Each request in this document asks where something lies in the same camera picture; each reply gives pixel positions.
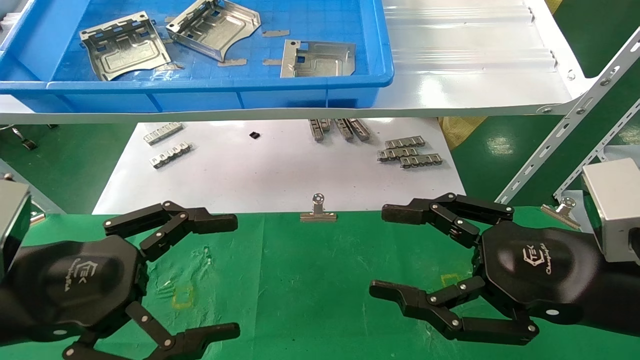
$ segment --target stamped metal plate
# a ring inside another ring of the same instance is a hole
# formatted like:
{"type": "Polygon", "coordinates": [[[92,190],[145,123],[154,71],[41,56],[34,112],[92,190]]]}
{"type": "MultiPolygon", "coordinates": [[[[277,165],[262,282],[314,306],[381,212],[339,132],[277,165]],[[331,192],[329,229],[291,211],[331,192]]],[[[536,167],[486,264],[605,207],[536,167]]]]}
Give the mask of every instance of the stamped metal plate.
{"type": "Polygon", "coordinates": [[[150,70],[171,61],[146,12],[80,31],[93,71],[110,81],[133,70],[150,70]]]}
{"type": "Polygon", "coordinates": [[[280,77],[349,76],[356,69],[355,56],[356,44],[287,39],[280,77]]]}
{"type": "Polygon", "coordinates": [[[167,26],[169,36],[182,45],[225,61],[231,45],[260,27],[260,15],[230,1],[197,0],[167,26]]]}

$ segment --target green table mat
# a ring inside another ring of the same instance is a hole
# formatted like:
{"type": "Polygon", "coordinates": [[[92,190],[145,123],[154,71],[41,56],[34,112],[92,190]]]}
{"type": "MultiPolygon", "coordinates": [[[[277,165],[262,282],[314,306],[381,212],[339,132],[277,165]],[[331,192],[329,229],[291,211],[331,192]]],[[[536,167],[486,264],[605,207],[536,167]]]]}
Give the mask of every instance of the green table mat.
{"type": "MultiPolygon", "coordinates": [[[[25,245],[104,237],[105,216],[51,216],[25,245]]],[[[535,319],[525,347],[443,339],[394,303],[369,296],[373,279],[437,290],[470,276],[471,250],[430,226],[388,224],[380,212],[340,213],[338,222],[302,224],[297,213],[239,215],[234,233],[189,235],[149,267],[143,304],[172,333],[237,322],[241,336],[212,344],[204,359],[630,359],[640,339],[535,319]]],[[[560,226],[537,208],[516,222],[560,226]]],[[[131,238],[139,243],[144,235],[131,238]]],[[[483,299],[468,316],[500,314],[483,299]]],[[[61,359],[71,339],[0,348],[0,359],[61,359]]],[[[133,322],[96,349],[143,359],[155,345],[133,322]]]]}

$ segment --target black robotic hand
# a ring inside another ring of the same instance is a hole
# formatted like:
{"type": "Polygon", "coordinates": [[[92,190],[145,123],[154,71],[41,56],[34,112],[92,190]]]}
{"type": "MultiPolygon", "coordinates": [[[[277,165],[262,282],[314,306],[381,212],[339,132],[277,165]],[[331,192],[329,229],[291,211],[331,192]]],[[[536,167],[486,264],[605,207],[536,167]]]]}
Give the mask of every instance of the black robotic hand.
{"type": "Polygon", "coordinates": [[[174,336],[142,307],[147,261],[186,235],[235,231],[235,215],[164,202],[104,222],[106,238],[23,247],[0,283],[0,346],[80,338],[63,358],[124,360],[93,349],[133,319],[156,343],[147,359],[200,359],[214,341],[237,338],[236,323],[188,329],[174,336]],[[126,237],[155,229],[137,249],[126,237]]]}
{"type": "Polygon", "coordinates": [[[404,316],[427,321],[447,339],[525,345],[539,333],[532,316],[640,336],[640,266],[606,262],[593,234],[522,227],[512,222],[512,208],[453,193],[385,205],[382,219],[431,224],[474,248],[473,276],[434,293],[378,280],[369,286],[371,296],[397,302],[404,316]],[[494,226],[480,235],[466,219],[494,226]],[[451,311],[478,296],[509,320],[451,311]]]}

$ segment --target white shelf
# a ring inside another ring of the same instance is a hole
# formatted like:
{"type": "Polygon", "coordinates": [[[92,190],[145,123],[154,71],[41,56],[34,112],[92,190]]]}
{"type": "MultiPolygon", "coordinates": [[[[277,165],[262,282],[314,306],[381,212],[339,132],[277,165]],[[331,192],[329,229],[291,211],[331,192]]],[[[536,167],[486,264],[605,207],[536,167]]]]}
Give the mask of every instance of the white shelf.
{"type": "MultiPolygon", "coordinates": [[[[585,79],[544,0],[383,0],[396,75],[370,109],[181,113],[183,121],[566,113],[585,79]]],[[[173,113],[42,114],[2,123],[165,122],[173,113]]]]}

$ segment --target metal clip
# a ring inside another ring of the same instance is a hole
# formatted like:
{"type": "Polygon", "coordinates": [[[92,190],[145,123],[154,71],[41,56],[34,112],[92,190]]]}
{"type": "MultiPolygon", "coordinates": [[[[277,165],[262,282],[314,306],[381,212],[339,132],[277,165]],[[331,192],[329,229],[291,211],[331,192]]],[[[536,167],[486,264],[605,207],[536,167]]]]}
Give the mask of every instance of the metal clip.
{"type": "Polygon", "coordinates": [[[322,125],[320,125],[320,121],[318,119],[310,119],[309,127],[311,127],[311,135],[314,136],[314,139],[317,142],[321,142],[322,140],[324,140],[322,125]]]}
{"type": "Polygon", "coordinates": [[[349,125],[360,141],[365,142],[371,137],[371,133],[360,119],[349,119],[349,125]]]}
{"type": "Polygon", "coordinates": [[[543,213],[551,216],[552,218],[562,222],[563,224],[571,227],[572,229],[580,229],[580,224],[574,219],[570,218],[571,209],[575,207],[575,200],[570,197],[563,197],[560,201],[560,205],[556,209],[549,205],[542,205],[540,209],[543,213]]]}
{"type": "Polygon", "coordinates": [[[161,140],[168,138],[169,136],[184,129],[184,126],[180,122],[170,122],[169,124],[156,129],[155,131],[145,135],[143,138],[147,144],[153,145],[161,140]]]}
{"type": "Polygon", "coordinates": [[[347,119],[335,119],[335,124],[338,126],[338,130],[340,130],[340,134],[342,134],[345,140],[349,141],[353,139],[353,131],[347,119]]]}
{"type": "Polygon", "coordinates": [[[400,158],[400,164],[403,168],[430,167],[442,164],[442,158],[438,154],[406,156],[400,158]]]}
{"type": "Polygon", "coordinates": [[[392,160],[400,160],[400,158],[405,156],[416,156],[418,155],[418,149],[414,147],[405,147],[403,149],[386,149],[378,151],[378,161],[392,161],[392,160]]]}
{"type": "Polygon", "coordinates": [[[324,212],[324,195],[317,193],[313,196],[314,212],[300,214],[301,222],[335,222],[338,216],[335,213],[324,212]]]}
{"type": "Polygon", "coordinates": [[[402,139],[386,141],[385,147],[387,149],[399,149],[402,147],[413,147],[413,146],[422,147],[422,146],[425,146],[425,144],[427,143],[424,141],[422,136],[412,136],[410,138],[402,138],[402,139]]]}

